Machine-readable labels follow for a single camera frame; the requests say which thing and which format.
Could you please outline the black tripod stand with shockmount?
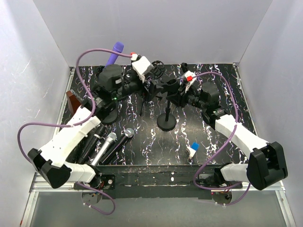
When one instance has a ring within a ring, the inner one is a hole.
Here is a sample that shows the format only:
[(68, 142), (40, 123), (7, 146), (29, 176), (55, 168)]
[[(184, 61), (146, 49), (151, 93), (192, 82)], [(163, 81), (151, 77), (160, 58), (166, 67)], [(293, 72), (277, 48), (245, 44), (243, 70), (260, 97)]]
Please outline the black tripod stand with shockmount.
[[(151, 63), (153, 65), (153, 69), (148, 73), (147, 77), (146, 77), (146, 81), (143, 83), (143, 87), (144, 84), (147, 83), (149, 80), (153, 79), (155, 80), (155, 82), (157, 82), (158, 79), (160, 79), (162, 77), (162, 75), (164, 74), (164, 63), (157, 60), (157, 61), (153, 61)], [(139, 92), (140, 97), (143, 99), (143, 87)], [(150, 101), (144, 101), (144, 99), (142, 100), (142, 105), (141, 105), (141, 109), (139, 112), (139, 115), (142, 115), (143, 112), (143, 106), (145, 103), (148, 103)]]

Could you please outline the small black tripod stand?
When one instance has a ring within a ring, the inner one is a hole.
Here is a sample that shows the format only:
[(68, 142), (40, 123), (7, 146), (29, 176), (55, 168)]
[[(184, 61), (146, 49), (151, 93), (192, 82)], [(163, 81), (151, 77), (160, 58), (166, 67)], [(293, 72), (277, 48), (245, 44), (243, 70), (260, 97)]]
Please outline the small black tripod stand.
[(185, 62), (181, 63), (180, 69), (182, 70), (183, 74), (179, 77), (179, 79), (182, 80), (182, 81), (187, 82), (187, 78), (189, 76), (188, 64), (185, 63)]

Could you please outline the black round-base mic stand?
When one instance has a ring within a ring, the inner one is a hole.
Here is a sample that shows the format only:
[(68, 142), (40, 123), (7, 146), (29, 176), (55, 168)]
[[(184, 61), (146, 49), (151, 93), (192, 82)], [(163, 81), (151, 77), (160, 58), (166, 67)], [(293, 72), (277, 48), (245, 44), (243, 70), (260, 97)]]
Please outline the black round-base mic stand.
[(118, 118), (118, 113), (116, 110), (113, 110), (101, 122), (103, 125), (111, 125), (117, 121), (117, 118)]

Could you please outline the black microphone silver grille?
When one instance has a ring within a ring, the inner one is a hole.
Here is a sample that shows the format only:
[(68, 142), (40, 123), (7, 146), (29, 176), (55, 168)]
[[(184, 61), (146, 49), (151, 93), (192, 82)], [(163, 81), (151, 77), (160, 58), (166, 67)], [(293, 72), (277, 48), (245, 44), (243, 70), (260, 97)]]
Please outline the black microphone silver grille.
[(128, 142), (134, 136), (134, 130), (127, 128), (124, 130), (121, 137), (114, 143), (114, 145), (105, 153), (105, 155), (100, 159), (100, 165), (108, 165), (113, 159), (116, 152), (120, 151), (124, 144)]

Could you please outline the black shotgun microphone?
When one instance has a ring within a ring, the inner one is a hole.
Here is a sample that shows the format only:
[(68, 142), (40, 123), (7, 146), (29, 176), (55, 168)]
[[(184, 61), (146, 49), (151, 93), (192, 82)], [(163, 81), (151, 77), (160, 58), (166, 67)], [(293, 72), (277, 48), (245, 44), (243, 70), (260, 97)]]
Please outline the black shotgun microphone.
[(84, 147), (83, 153), (81, 154), (78, 163), (84, 164), (89, 156), (94, 152), (97, 142), (101, 139), (106, 127), (104, 125), (99, 125), (92, 133), (91, 137), (89, 138), (87, 144)]

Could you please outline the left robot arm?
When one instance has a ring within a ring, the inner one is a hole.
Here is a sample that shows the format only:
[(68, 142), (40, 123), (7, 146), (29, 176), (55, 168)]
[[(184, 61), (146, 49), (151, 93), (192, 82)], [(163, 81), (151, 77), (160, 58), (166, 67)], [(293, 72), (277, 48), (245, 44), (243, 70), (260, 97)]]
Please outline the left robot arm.
[(113, 116), (116, 103), (138, 93), (146, 101), (160, 92), (154, 84), (164, 73), (163, 66), (153, 62), (151, 68), (140, 75), (139, 69), (132, 64), (124, 74), (121, 66), (112, 64), (97, 73), (97, 82), (91, 88), (96, 108), (92, 108), (90, 98), (83, 100), (74, 116), (69, 120), (69, 127), (63, 127), (48, 143), (39, 149), (32, 148), (28, 157), (36, 171), (54, 189), (66, 182), (84, 182), (90, 189), (100, 186), (101, 178), (92, 164), (70, 163), (68, 156), (76, 146), (103, 120)]

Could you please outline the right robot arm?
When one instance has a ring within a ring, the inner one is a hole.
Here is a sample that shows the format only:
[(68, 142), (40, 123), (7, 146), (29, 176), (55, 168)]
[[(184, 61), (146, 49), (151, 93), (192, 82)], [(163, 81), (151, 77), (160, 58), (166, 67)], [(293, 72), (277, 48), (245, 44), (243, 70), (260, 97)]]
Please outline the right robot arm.
[(233, 115), (220, 106), (216, 84), (206, 82), (199, 92), (192, 87), (193, 82), (180, 84), (176, 79), (163, 86), (167, 100), (176, 106), (192, 105), (201, 109), (202, 118), (214, 130), (228, 138), (248, 158), (246, 164), (227, 163), (214, 170), (214, 183), (227, 187), (232, 181), (248, 182), (258, 190), (263, 190), (288, 176), (284, 149), (278, 142), (269, 143), (261, 139)]

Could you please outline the blue white small card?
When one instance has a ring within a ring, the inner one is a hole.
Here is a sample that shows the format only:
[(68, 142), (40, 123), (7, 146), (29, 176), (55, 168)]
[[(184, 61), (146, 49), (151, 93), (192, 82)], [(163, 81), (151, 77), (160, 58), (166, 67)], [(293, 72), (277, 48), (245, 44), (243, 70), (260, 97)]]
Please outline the blue white small card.
[(186, 152), (188, 154), (188, 159), (192, 160), (195, 153), (197, 152), (197, 150), (199, 149), (199, 144), (198, 143), (193, 143), (191, 146), (187, 146), (186, 148)]

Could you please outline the brown wooden metronome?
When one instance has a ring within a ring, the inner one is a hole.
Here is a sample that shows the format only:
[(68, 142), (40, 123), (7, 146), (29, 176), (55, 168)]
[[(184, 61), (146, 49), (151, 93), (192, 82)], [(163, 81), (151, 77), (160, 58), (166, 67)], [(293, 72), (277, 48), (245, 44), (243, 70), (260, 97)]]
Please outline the brown wooden metronome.
[(73, 89), (66, 92), (68, 108), (73, 116), (81, 106), (83, 99)]

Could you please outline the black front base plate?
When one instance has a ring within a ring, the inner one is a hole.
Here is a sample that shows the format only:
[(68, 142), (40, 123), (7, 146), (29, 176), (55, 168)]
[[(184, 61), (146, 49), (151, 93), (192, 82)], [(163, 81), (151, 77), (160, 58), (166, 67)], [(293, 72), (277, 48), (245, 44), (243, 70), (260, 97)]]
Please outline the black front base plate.
[(193, 184), (198, 165), (97, 166), (101, 189), (114, 199), (198, 198), (212, 199), (211, 192)]

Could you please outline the aluminium frame rail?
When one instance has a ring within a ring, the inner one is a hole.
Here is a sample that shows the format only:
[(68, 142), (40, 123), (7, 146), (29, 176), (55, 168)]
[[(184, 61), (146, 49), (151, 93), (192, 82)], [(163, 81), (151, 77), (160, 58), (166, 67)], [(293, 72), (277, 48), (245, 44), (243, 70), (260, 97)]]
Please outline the aluminium frame rail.
[(53, 189), (35, 175), (23, 227), (295, 227), (281, 182), (258, 191), (244, 183), (212, 199), (122, 198), (111, 202), (72, 183)]

